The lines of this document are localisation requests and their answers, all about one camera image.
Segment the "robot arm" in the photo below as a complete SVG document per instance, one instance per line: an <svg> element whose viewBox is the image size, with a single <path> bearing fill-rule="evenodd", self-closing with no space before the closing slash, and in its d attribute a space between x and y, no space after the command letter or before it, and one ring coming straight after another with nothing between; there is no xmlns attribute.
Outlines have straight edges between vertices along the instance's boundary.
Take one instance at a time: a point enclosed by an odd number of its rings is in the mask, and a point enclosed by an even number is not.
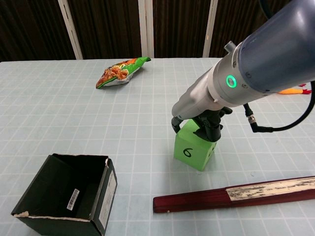
<svg viewBox="0 0 315 236"><path fill-rule="evenodd" d="M203 74L172 109L172 125L192 118L211 142L222 112L315 79L315 1L293 0Z"/></svg>

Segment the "green foam block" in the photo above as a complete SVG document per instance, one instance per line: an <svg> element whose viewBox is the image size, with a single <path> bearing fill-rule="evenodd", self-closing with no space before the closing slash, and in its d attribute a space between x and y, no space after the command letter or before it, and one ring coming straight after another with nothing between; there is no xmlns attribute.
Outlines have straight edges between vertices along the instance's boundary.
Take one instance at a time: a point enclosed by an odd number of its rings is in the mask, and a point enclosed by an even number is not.
<svg viewBox="0 0 315 236"><path fill-rule="evenodd" d="M203 171L216 146L194 134L198 125L190 119L176 134L174 158Z"/></svg>

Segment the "chip bag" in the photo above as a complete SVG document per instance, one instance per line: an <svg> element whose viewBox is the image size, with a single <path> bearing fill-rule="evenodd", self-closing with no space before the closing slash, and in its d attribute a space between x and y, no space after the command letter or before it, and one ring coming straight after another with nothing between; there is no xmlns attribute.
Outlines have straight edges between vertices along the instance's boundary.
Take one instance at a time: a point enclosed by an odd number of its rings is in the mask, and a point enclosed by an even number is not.
<svg viewBox="0 0 315 236"><path fill-rule="evenodd" d="M100 89L103 86L121 85L129 82L133 73L142 67L146 61L151 61L151 59L149 57L134 58L108 67L96 83L96 88Z"/></svg>

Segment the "dark curtain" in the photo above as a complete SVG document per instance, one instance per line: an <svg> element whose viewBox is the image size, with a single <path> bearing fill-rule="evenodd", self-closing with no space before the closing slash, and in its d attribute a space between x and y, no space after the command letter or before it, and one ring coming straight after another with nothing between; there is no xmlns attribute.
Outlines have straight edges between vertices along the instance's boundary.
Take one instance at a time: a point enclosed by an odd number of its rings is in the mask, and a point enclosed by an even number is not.
<svg viewBox="0 0 315 236"><path fill-rule="evenodd" d="M138 1L68 0L84 59L141 56Z"/></svg>
<svg viewBox="0 0 315 236"><path fill-rule="evenodd" d="M0 0L0 61L75 59L57 0Z"/></svg>
<svg viewBox="0 0 315 236"><path fill-rule="evenodd" d="M290 0L269 0L273 13L282 9ZM224 46L230 40L236 45L253 33L267 19L258 0L219 0L212 35L209 57L224 57Z"/></svg>
<svg viewBox="0 0 315 236"><path fill-rule="evenodd" d="M153 0L156 58L202 57L211 0Z"/></svg>

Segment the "table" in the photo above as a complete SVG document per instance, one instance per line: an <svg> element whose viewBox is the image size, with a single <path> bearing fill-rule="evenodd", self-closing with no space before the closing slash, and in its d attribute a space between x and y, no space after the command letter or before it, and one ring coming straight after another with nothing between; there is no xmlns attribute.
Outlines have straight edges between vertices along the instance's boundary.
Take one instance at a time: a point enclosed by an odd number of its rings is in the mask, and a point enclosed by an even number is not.
<svg viewBox="0 0 315 236"><path fill-rule="evenodd" d="M315 175L314 112L289 131L254 134L237 107L204 172L173 159L171 108L218 60L153 59L129 84L106 89L95 84L121 59L0 63L0 235L38 235L10 212L52 153L113 159L107 236L314 235L314 200L153 214L155 196ZM260 125L276 127L297 119L309 98L276 94L251 107Z"/></svg>

